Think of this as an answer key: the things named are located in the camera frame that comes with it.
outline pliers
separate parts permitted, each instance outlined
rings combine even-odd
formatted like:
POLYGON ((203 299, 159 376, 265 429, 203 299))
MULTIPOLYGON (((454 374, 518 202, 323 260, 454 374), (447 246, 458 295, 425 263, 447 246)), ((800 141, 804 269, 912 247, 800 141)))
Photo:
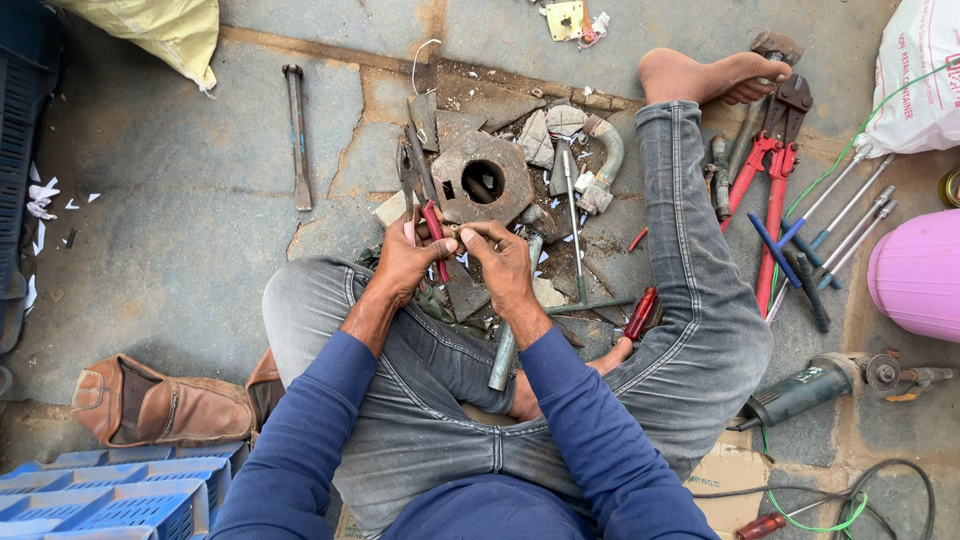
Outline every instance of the pliers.
MULTIPOLYGON (((810 95, 810 86, 806 79, 801 75, 793 75, 786 82, 777 86, 773 99, 770 100, 770 106, 767 108, 766 117, 763 119, 763 126, 760 132, 754 137, 754 147, 747 156, 747 161, 743 164, 740 174, 736 177, 733 184, 733 190, 730 192, 730 210, 731 214, 736 212, 736 207, 740 200, 750 187, 750 182, 754 179, 757 171, 763 169, 763 158, 767 153, 770 156, 770 169, 767 176, 770 177, 770 199, 767 204, 766 230, 772 238, 777 238, 780 234, 780 217, 783 213, 783 199, 786 195, 786 180, 793 172, 794 164, 797 161, 797 150, 800 145, 797 144, 797 135, 800 133, 800 126, 804 123, 806 113, 813 106, 813 97, 810 95), (783 138, 775 139, 772 137, 774 128, 780 121, 780 118, 786 114, 786 126, 783 129, 783 138)), ((720 224, 722 232, 727 230, 730 219, 720 224)), ((756 285, 756 300, 760 304, 760 311, 766 313, 767 303, 770 300, 770 281, 774 273, 774 255, 770 249, 764 245, 763 255, 760 259, 759 278, 756 285)), ((784 266, 784 274, 790 280, 794 287, 800 287, 799 278, 790 270, 790 267, 784 260, 781 264, 784 266)))
MULTIPOLYGON (((403 187, 403 197, 407 203, 407 220, 403 224, 403 234, 407 237, 410 245, 417 245, 417 232, 415 227, 419 222, 415 217, 417 212, 414 207, 414 196, 417 197, 417 201, 420 204, 426 201, 426 204, 422 207, 421 214, 423 215, 423 219, 426 220, 426 226, 430 230, 430 236, 434 240, 443 239, 444 231, 440 227, 440 221, 437 220, 437 214, 433 211, 433 207, 436 206, 437 203, 432 199, 427 200, 423 196, 424 179, 415 168, 413 149, 404 137, 401 137, 396 143, 396 172, 400 177, 400 185, 403 187)), ((440 274, 441 282, 446 283, 450 281, 450 275, 446 271, 445 259, 441 258, 437 261, 437 271, 440 274)))

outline green wire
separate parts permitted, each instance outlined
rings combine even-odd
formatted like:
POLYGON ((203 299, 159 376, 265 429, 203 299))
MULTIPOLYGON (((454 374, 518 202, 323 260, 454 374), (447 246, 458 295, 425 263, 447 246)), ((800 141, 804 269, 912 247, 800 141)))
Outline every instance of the green wire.
MULTIPOLYGON (((769 454, 769 453, 770 453, 770 445, 768 444, 768 441, 767 441, 767 428, 760 427, 760 432, 763 433, 763 453, 764 453, 764 454, 769 454)), ((850 534, 850 531, 849 531, 847 528, 848 528, 850 525, 852 525, 853 521, 854 521, 856 518, 860 517, 860 514, 863 512, 863 509, 867 507, 867 494, 866 494, 865 492, 861 491, 861 492, 859 493, 859 495, 863 495, 863 500, 860 501, 860 506, 858 506, 856 509, 853 509, 852 506, 851 506, 850 509, 848 509, 848 511, 847 511, 847 521, 845 521, 845 522, 843 522, 843 523, 841 523, 841 524, 839 524, 839 525, 835 525, 835 526, 833 526, 833 527, 830 527, 830 528, 817 528, 817 527, 807 527, 807 526, 804 525, 804 524, 797 523, 793 518, 791 518, 790 516, 786 515, 786 512, 784 512, 783 509, 780 508, 780 504, 777 503, 777 499, 774 497, 774 492, 773 492, 773 491, 770 491, 770 490, 767 490, 767 497, 769 497, 769 498, 770 498, 770 502, 774 504, 774 508, 776 508, 776 509, 777 509, 777 512, 779 512, 784 518, 786 518, 786 521, 790 522, 790 523, 793 524, 794 526, 799 527, 799 528, 802 528, 803 530, 810 530, 810 531, 812 531, 812 532, 834 532, 834 531, 836 531, 836 530, 843 530, 843 531, 844 531, 844 534, 846 534, 847 537, 850 538, 851 540, 853 540, 853 536, 850 534)))
MULTIPOLYGON (((867 129, 867 125, 870 124, 870 121, 874 119, 874 116, 876 116, 876 114, 880 111, 880 109, 883 109, 883 106, 886 105, 887 102, 890 101, 891 98, 893 98, 895 95, 897 95, 897 94, 899 94, 901 91, 903 91, 904 88, 906 88, 906 87, 908 87, 908 86, 911 86, 911 85, 913 85, 913 84, 915 84, 915 83, 917 83, 917 82, 919 82, 919 81, 922 81, 923 79, 926 79, 927 77, 929 77, 930 75, 933 75, 934 73, 936 73, 936 72, 938 72, 938 71, 941 71, 941 70, 943 70, 943 69, 947 69, 948 67, 950 67, 950 66, 952 66, 952 65, 954 65, 954 64, 956 64, 956 63, 958 63, 958 62, 960 62, 960 59, 956 59, 956 60, 954 60, 954 61, 949 61, 949 62, 941 65, 940 67, 934 69, 933 71, 931 71, 931 72, 929 72, 929 73, 924 73, 924 74, 921 75, 920 77, 917 77, 916 79, 914 79, 914 80, 912 80, 912 81, 909 81, 909 82, 907 82, 907 83, 904 83, 903 86, 901 86, 901 87, 897 88, 896 90, 894 90, 894 91, 890 92, 889 94, 887 94, 887 96, 886 96, 885 98, 883 98, 883 101, 881 101, 880 104, 877 105, 876 108, 870 113, 870 116, 867 116, 867 119, 864 120, 862 124, 860 124, 860 129, 856 131, 856 135, 854 135, 854 136, 850 139, 850 142, 847 143, 847 146, 844 147, 843 152, 840 153, 840 157, 837 158, 837 161, 834 161, 834 162, 833 162, 833 165, 831 165, 830 168, 827 169, 827 172, 825 172, 823 175, 821 175, 821 177, 818 178, 817 180, 813 181, 813 184, 809 185, 809 186, 804 190, 804 192, 800 194, 800 197, 797 199, 797 201, 796 201, 793 205, 790 206, 790 209, 787 210, 785 217, 790 217, 790 214, 793 213, 793 210, 797 209, 797 205, 800 203, 800 201, 802 201, 802 200, 804 199, 804 197, 806 197, 806 195, 807 195, 814 187, 816 187, 817 184, 820 183, 820 181, 822 181, 822 180, 823 180, 824 178, 826 178, 830 173, 832 173, 832 172, 833 172, 833 169, 837 168, 837 165, 840 164, 840 161, 844 158, 844 156, 847 155, 847 152, 850 151, 850 148, 851 148, 851 146, 853 146, 853 142, 856 140, 856 138, 859 137, 860 134, 862 134, 862 133, 864 132, 864 130, 867 129)), ((777 240, 779 240, 779 239, 780 239, 780 227, 777 227, 777 230, 778 230, 778 231, 777 231, 777 240)), ((779 267, 778 265, 775 265, 775 266, 774 266, 774 277, 773 277, 773 279, 770 281, 770 290, 771 290, 771 291, 774 290, 775 285, 777 284, 777 277, 778 277, 779 275, 780 275, 780 267, 779 267)), ((770 310, 770 308, 772 308, 772 307, 774 306, 774 300, 776 300, 776 299, 775 299, 774 296, 771 294, 771 295, 770 295, 770 300, 769 300, 769 302, 767 303, 767 310, 770 310)))

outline blue long-sleeve shirt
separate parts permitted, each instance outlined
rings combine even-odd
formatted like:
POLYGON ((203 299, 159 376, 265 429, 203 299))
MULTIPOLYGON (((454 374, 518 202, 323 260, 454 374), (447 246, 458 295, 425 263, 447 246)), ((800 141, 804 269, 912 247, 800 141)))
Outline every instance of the blue long-sleeve shirt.
MULTIPOLYGON (((559 330, 542 336, 520 360, 603 538, 717 538, 640 425, 559 330)), ((211 538, 332 538, 323 517, 330 480, 375 367, 376 358, 362 342, 342 331, 333 334, 271 414, 233 479, 211 538)), ((594 537, 587 522, 551 491, 497 474, 423 493, 381 536, 594 537)))

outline grinding disc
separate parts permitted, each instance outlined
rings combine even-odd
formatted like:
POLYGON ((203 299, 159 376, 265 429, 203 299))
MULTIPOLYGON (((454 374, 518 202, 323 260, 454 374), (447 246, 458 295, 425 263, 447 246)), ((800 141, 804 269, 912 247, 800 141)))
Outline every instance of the grinding disc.
POLYGON ((890 355, 877 355, 867 364, 864 376, 871 388, 886 392, 900 382, 900 364, 890 355))

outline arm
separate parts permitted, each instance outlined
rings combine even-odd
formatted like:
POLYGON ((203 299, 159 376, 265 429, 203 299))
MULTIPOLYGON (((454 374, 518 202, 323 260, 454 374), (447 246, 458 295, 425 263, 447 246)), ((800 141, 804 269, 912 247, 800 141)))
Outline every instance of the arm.
POLYGON ((324 518, 330 481, 390 321, 430 264, 456 249, 451 239, 409 245, 402 221, 387 229, 380 264, 344 324, 287 387, 233 479, 211 538, 332 538, 324 518))
POLYGON ((461 237, 483 266, 494 309, 513 329, 527 379, 601 536, 716 538, 640 425, 543 313, 526 242, 495 222, 466 224, 461 237))

